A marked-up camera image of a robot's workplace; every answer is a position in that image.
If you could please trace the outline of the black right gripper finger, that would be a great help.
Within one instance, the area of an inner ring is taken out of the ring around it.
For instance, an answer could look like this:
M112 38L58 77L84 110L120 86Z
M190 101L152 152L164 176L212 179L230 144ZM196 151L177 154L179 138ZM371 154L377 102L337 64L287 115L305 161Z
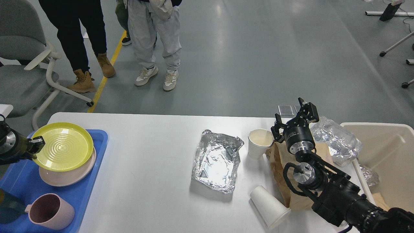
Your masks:
M287 125L282 122L281 115L278 113L275 113L275 119L274 126L271 127L271 133L273 134L274 141L282 143L285 141L283 131L287 128Z
M312 102L306 102L301 97L298 98L300 109L292 119L291 127L309 127L311 123L320 121L316 106Z

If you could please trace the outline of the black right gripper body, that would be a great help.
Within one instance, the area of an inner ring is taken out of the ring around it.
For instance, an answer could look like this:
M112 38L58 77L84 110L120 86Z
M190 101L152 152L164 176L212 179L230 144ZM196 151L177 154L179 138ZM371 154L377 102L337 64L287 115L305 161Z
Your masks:
M282 127L282 135L289 153L296 154L302 150L314 150L315 141L309 125L296 125Z

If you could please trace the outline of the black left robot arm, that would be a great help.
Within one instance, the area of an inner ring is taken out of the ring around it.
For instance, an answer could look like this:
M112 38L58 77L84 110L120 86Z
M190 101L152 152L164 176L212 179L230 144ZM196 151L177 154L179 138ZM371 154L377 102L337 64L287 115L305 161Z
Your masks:
M0 122L0 164L8 165L20 160L37 159L37 153L45 145L43 137L27 138L9 127L4 115L1 115L1 118L3 119Z

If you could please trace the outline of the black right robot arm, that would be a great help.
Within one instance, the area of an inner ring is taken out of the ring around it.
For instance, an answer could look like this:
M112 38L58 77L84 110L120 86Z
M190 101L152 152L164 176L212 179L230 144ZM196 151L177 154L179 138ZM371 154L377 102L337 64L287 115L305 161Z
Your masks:
M316 154L315 141L309 129L318 122L316 106L298 98L300 109L284 124L275 114L271 132L276 142L286 143L297 164L288 162L283 169L287 187L296 195L313 201L312 210L328 223L339 226L343 221L361 233L412 233L412 212L393 207L388 211L371 203L366 195L359 195L360 187L350 181L351 176L324 161Z

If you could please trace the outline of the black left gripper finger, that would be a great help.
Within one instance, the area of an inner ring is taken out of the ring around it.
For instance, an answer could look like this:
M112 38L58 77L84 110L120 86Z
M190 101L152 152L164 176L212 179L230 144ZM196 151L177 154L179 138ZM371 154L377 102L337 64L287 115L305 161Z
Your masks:
M28 151L29 152L40 152L45 144L46 143L43 139L43 136L37 136L37 137L34 137L33 139L29 139Z

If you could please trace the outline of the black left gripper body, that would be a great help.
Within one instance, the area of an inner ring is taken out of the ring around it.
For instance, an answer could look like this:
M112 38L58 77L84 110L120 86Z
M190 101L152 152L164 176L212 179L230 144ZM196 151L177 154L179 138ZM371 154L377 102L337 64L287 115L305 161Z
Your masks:
M15 130L1 128L0 164L8 165L20 160L33 160L31 139Z

